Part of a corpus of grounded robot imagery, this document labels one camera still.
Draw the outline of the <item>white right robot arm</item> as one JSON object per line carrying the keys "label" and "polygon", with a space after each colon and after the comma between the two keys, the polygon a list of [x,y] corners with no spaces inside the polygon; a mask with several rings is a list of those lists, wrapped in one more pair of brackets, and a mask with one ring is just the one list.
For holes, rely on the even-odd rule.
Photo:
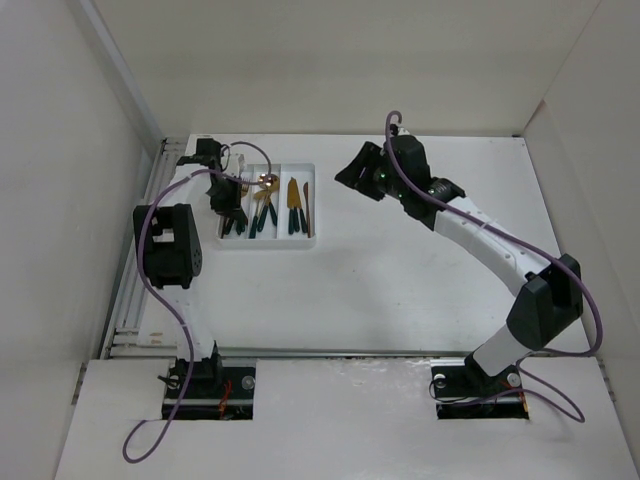
{"label": "white right robot arm", "polygon": [[363,145],[335,179],[375,201],[391,196],[404,212],[459,245],[494,273],[514,297],[505,324],[464,360],[449,384],[464,394],[491,393],[515,363],[543,350],[583,313],[580,265],[564,254],[547,260],[496,234],[464,190],[432,175],[423,144],[397,135]]}

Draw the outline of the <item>copper knife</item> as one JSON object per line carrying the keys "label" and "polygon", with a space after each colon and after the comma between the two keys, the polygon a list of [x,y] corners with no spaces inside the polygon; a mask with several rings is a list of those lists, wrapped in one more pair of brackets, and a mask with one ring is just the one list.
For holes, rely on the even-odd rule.
{"label": "copper knife", "polygon": [[312,219],[311,219],[311,211],[310,211],[310,188],[309,182],[305,182],[303,185],[303,194],[305,199],[305,214],[307,220],[307,237],[312,238],[313,230],[312,230]]}

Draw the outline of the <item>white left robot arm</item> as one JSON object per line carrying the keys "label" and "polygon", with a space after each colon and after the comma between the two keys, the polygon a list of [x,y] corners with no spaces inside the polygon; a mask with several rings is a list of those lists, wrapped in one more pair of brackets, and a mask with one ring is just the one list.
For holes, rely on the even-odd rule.
{"label": "white left robot arm", "polygon": [[224,157],[224,150],[212,138],[197,139],[195,152],[179,159],[170,185],[133,212],[140,276],[178,322],[175,365],[162,380],[170,389],[192,387],[205,397],[221,390],[224,373],[195,287],[204,257],[193,207],[206,198],[215,214],[246,224],[239,179],[244,159]]}

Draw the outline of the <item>silver fork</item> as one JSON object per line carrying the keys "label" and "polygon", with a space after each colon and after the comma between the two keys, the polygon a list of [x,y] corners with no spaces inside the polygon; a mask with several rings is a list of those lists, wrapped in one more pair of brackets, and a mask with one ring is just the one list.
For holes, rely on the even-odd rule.
{"label": "silver fork", "polygon": [[241,195],[246,196],[252,187],[252,178],[250,175],[242,176]]}

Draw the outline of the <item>gold spoon green handle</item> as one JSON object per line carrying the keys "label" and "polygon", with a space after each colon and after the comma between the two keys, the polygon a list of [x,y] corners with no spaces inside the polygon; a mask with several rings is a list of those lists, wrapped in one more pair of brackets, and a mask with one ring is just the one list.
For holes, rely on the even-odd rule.
{"label": "gold spoon green handle", "polygon": [[272,195],[279,188],[279,177],[275,174],[262,174],[258,179],[259,187],[264,191],[264,205],[259,213],[257,229],[262,231],[266,225],[267,217],[270,217],[274,226],[277,225],[277,213],[272,202]]}
{"label": "gold spoon green handle", "polygon": [[251,226],[250,226],[250,230],[249,230],[249,235],[248,238],[249,239],[255,239],[256,238],[256,234],[257,234],[257,229],[258,229],[258,223],[259,223],[259,217],[260,217],[260,211],[261,211],[261,201],[263,200],[265,196],[265,192],[264,191],[260,191],[257,192],[254,197],[253,200],[256,202],[255,205],[255,209],[254,209],[254,213],[253,213],[253,217],[252,217],[252,221],[251,221]]}
{"label": "gold spoon green handle", "polygon": [[263,200],[261,201],[261,205],[260,205],[261,209],[262,209],[262,206],[263,206],[263,205],[264,205],[264,198],[263,198]]}

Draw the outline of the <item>gold knife green handle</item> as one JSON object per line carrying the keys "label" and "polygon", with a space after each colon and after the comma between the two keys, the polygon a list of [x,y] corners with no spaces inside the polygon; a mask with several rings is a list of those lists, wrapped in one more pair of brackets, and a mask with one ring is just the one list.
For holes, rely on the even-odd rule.
{"label": "gold knife green handle", "polygon": [[300,196],[298,195],[298,206],[299,206],[299,211],[300,211],[300,225],[301,225],[301,230],[305,235],[308,235],[309,230],[308,230],[308,222],[306,220],[305,214],[304,214],[304,208],[302,206],[302,202],[300,199]]}
{"label": "gold knife green handle", "polygon": [[287,185],[287,208],[289,212],[288,217],[288,233],[293,235],[298,227],[297,227],[297,212],[296,212],[296,203],[294,198],[294,178],[291,178]]}
{"label": "gold knife green handle", "polygon": [[301,200],[300,200],[300,194],[299,194],[299,189],[298,189],[298,183],[297,180],[295,178],[292,178],[293,180],[293,202],[294,202],[294,229],[296,232],[300,232],[301,231],[301,227],[302,227],[302,222],[301,222]]}

